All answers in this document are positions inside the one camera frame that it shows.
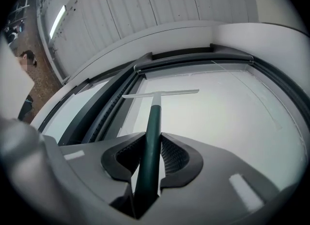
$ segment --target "concrete floor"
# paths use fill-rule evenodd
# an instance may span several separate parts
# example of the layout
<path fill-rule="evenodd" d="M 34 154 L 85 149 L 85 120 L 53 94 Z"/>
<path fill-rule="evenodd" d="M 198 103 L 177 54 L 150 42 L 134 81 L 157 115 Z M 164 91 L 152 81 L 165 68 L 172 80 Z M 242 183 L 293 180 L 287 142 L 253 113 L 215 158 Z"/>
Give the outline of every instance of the concrete floor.
<path fill-rule="evenodd" d="M 35 115 L 45 105 L 45 103 L 62 87 L 55 76 L 45 54 L 44 48 L 37 27 L 36 0 L 29 0 L 30 6 L 25 9 L 24 16 L 25 30 L 17 38 L 17 49 L 14 50 L 16 56 L 25 50 L 32 50 L 37 59 L 37 67 L 29 66 L 28 75 L 34 81 L 34 87 L 30 92 L 33 98 L 32 110 L 24 121 L 31 123 Z"/>

